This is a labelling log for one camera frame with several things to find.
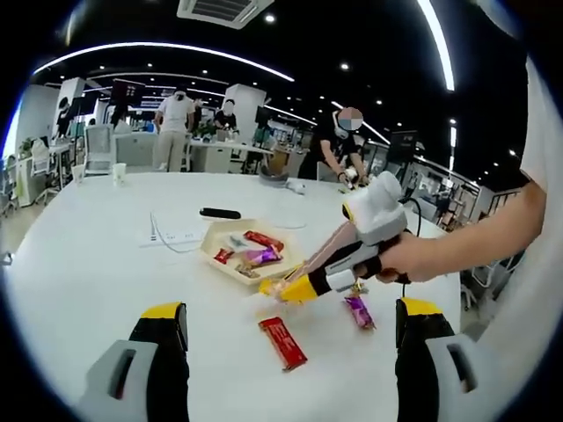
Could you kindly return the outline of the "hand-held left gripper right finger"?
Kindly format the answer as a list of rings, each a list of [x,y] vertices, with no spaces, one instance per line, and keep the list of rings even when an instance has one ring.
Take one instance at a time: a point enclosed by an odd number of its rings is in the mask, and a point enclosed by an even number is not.
[[[396,301],[398,421],[479,419],[479,351],[431,302]]]

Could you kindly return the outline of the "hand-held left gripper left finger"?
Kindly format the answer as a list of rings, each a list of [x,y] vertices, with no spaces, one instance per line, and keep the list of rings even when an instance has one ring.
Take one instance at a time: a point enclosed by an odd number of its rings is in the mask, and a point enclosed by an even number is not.
[[[186,305],[142,313],[129,338],[115,341],[86,375],[83,421],[188,421]]]

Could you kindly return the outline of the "person's right hand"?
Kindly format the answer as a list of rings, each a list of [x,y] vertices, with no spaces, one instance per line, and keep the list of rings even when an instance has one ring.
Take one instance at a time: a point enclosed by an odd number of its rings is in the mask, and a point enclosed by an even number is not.
[[[441,246],[438,238],[422,238],[404,232],[393,246],[377,256],[379,270],[369,269],[365,261],[357,265],[354,272],[365,280],[375,276],[385,284],[397,282],[401,276],[414,282],[429,281],[449,271]]]

